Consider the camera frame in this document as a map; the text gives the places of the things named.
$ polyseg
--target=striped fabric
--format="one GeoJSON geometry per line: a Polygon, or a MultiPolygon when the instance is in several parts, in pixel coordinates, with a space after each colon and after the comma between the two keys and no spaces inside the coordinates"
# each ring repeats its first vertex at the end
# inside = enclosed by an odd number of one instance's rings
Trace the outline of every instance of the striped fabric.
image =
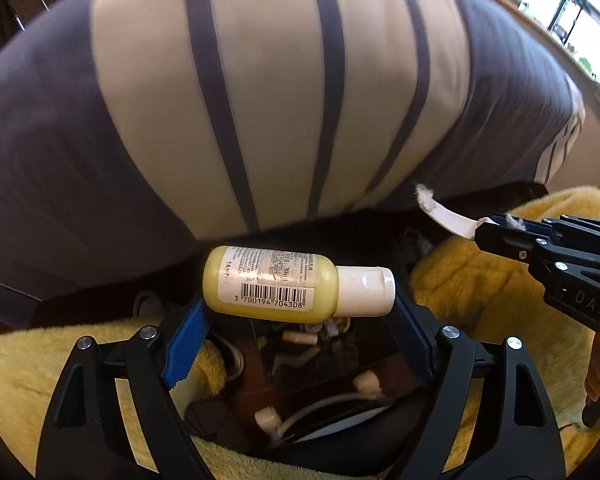
{"type": "Polygon", "coordinates": [[[0,54],[0,283],[127,280],[415,180],[545,182],[581,110],[489,0],[65,0],[0,54]]]}

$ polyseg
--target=white bottle cap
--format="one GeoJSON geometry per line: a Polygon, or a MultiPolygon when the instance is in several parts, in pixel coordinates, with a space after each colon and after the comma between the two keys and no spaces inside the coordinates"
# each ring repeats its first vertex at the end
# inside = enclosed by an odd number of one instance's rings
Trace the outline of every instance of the white bottle cap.
{"type": "Polygon", "coordinates": [[[282,426],[282,419],[273,406],[262,408],[253,414],[256,424],[266,434],[270,435],[282,426]]]}
{"type": "Polygon", "coordinates": [[[356,391],[359,394],[377,394],[382,395],[382,387],[380,386],[380,379],[373,370],[367,370],[362,372],[353,378],[353,385],[356,387],[356,391]]]}
{"type": "Polygon", "coordinates": [[[373,317],[391,312],[395,299],[394,275],[385,267],[338,269],[338,306],[334,316],[373,317]]]}

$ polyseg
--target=clutter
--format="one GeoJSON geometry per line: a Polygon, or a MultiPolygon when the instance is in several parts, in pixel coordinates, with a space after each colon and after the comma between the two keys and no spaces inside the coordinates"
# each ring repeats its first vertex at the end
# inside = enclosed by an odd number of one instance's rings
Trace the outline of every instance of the clutter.
{"type": "Polygon", "coordinates": [[[355,376],[353,385],[359,394],[376,394],[378,396],[382,394],[380,379],[373,370],[367,370],[355,376]]]}
{"type": "Polygon", "coordinates": [[[183,423],[190,435],[207,442],[240,453],[248,453],[253,449],[249,437],[224,397],[211,397],[190,403],[183,423]]]}
{"type": "Polygon", "coordinates": [[[296,332],[295,330],[285,330],[282,333],[282,341],[296,343],[299,345],[314,346],[318,344],[318,335],[309,332],[296,332]]]}
{"type": "Polygon", "coordinates": [[[322,323],[310,323],[304,325],[304,329],[312,334],[317,334],[322,330],[322,323]]]}
{"type": "Polygon", "coordinates": [[[357,401],[357,400],[376,400],[382,397],[382,394],[372,393],[372,394],[338,394],[332,397],[327,397],[326,399],[318,400],[313,404],[309,404],[305,406],[301,410],[298,410],[289,418],[285,419],[284,422],[279,424],[275,430],[271,431],[269,437],[271,439],[270,446],[275,446],[278,444],[284,437],[287,431],[289,431],[295,424],[297,424],[300,420],[305,417],[308,417],[312,413],[317,412],[323,408],[328,408],[330,406],[334,406],[336,404],[343,404],[345,402],[357,401]]]}
{"type": "Polygon", "coordinates": [[[153,317],[162,320],[166,311],[164,300],[151,290],[140,292],[134,300],[134,317],[153,317]]]}
{"type": "Polygon", "coordinates": [[[434,245],[420,231],[413,227],[406,228],[398,238],[400,255],[407,270],[413,269],[424,256],[429,254],[434,245]]]}
{"type": "Polygon", "coordinates": [[[273,359],[271,373],[275,376],[282,365],[288,365],[293,368],[302,368],[321,351],[322,349],[319,346],[312,346],[300,355],[276,354],[276,357],[273,359]]]}
{"type": "Polygon", "coordinates": [[[276,388],[282,390],[297,390],[331,381],[361,367],[372,366],[397,351],[381,317],[333,317],[309,326],[252,320],[251,325],[264,373],[276,388]],[[310,332],[318,327],[319,332],[310,332]],[[313,348],[320,348],[320,352],[307,362],[300,361],[300,366],[291,365],[291,362],[296,363],[295,358],[306,352],[306,345],[285,340],[284,332],[299,332],[314,340],[317,336],[313,348]]]}
{"type": "Polygon", "coordinates": [[[224,361],[226,381],[234,381],[240,377],[244,371],[244,355],[240,349],[215,332],[209,332],[207,338],[211,340],[220,351],[220,355],[224,361]]]}
{"type": "Polygon", "coordinates": [[[282,418],[273,406],[258,410],[253,415],[258,427],[268,435],[272,435],[282,426],[282,418]]]}

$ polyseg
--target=yellow towel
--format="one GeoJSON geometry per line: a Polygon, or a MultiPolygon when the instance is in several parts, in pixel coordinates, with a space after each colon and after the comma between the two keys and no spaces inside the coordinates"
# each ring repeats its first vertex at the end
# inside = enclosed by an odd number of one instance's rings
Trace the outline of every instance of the yellow towel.
{"type": "MultiPolygon", "coordinates": [[[[76,340],[91,335],[98,343],[125,340],[150,319],[129,319],[91,326],[47,328],[0,335],[0,436],[11,452],[35,473],[38,442],[46,408],[76,340]]],[[[171,396],[182,416],[189,402],[215,395],[226,377],[222,358],[205,341],[185,381],[171,396]]],[[[142,435],[127,381],[116,381],[120,409],[138,463],[156,470],[142,435]]],[[[195,438],[194,443],[217,480],[338,480],[343,477],[266,462],[195,438]]]]}
{"type": "MultiPolygon", "coordinates": [[[[600,190],[579,188],[552,194],[514,214],[536,220],[561,214],[600,219],[600,190]]],[[[579,426],[592,333],[542,302],[542,286],[526,273],[526,266],[481,253],[474,243],[458,238],[422,260],[411,285],[420,304],[431,308],[439,319],[461,326],[474,339],[501,342],[517,335],[523,340],[544,379],[558,424],[577,425],[561,432],[567,467],[573,469],[600,435],[579,426]]],[[[133,319],[0,336],[0,435],[29,471],[35,470],[46,407],[75,341],[82,335],[93,335],[100,343],[126,339],[146,323],[133,319]]],[[[216,394],[223,386],[222,360],[206,342],[189,377],[176,387],[174,402],[182,414],[190,400],[216,394]]],[[[466,453],[478,395],[474,388],[447,466],[460,463],[466,453]]],[[[136,460],[155,470],[126,381],[119,381],[118,397],[136,460]]],[[[200,439],[194,442],[218,480],[343,479],[250,458],[200,439]]]]}
{"type": "MultiPolygon", "coordinates": [[[[512,211],[529,220],[561,214],[600,220],[600,190],[569,189],[534,200],[512,211]]],[[[589,452],[600,436],[581,425],[593,332],[547,306],[544,289],[526,265],[483,253],[470,241],[452,238],[418,263],[411,275],[416,302],[436,317],[464,329],[473,339],[500,343],[507,336],[522,339],[538,368],[555,411],[565,449],[568,472],[589,452]]],[[[456,445],[447,467],[464,459],[480,388],[472,388],[456,445]]]]}

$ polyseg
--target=gray stripe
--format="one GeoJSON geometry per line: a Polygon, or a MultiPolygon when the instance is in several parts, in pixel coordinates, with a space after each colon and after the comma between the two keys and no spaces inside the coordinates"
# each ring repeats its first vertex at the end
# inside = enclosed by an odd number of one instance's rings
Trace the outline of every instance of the gray stripe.
{"type": "Polygon", "coordinates": [[[258,231],[258,215],[224,81],[211,0],[186,0],[186,3],[191,50],[209,122],[244,222],[249,231],[258,231]]]}
{"type": "Polygon", "coordinates": [[[551,177],[551,166],[554,164],[554,153],[555,147],[558,145],[558,139],[554,140],[554,145],[551,147],[551,153],[549,155],[549,164],[546,167],[546,177],[544,178],[544,185],[549,182],[549,177],[551,177]]]}
{"type": "Polygon", "coordinates": [[[109,117],[90,5],[59,2],[0,53],[0,283],[43,300],[154,272],[196,247],[109,117]]]}
{"type": "Polygon", "coordinates": [[[564,164],[564,161],[567,160],[567,155],[569,155],[569,141],[571,140],[571,137],[573,137],[573,134],[577,130],[581,130],[581,129],[582,129],[582,124],[580,123],[580,117],[577,117],[576,122],[573,125],[573,128],[569,132],[569,137],[567,138],[567,141],[564,143],[564,154],[562,155],[562,163],[563,164],[564,164]]]}
{"type": "Polygon", "coordinates": [[[385,178],[386,174],[389,173],[395,159],[398,157],[400,150],[404,146],[407,138],[411,134],[414,126],[418,122],[420,113],[424,108],[424,103],[427,101],[427,95],[429,94],[429,78],[430,78],[430,56],[429,56],[429,42],[427,41],[427,30],[420,12],[420,6],[416,0],[405,0],[409,14],[411,16],[411,23],[413,24],[413,31],[416,39],[416,57],[418,60],[418,76],[416,79],[416,87],[413,92],[413,99],[409,110],[398,129],[389,151],[386,157],[380,164],[378,171],[369,182],[365,192],[369,192],[375,189],[385,178]]]}
{"type": "Polygon", "coordinates": [[[532,182],[538,160],[573,111],[557,61],[491,0],[456,0],[470,43],[461,116],[381,208],[413,206],[414,183],[440,198],[532,182]]]}
{"type": "Polygon", "coordinates": [[[307,216],[318,213],[322,189],[327,180],[333,141],[340,121],[344,99],[346,53],[342,16],[337,0],[316,0],[322,29],[322,51],[324,56],[324,108],[322,130],[318,143],[318,156],[314,168],[314,180],[309,194],[307,216]]]}

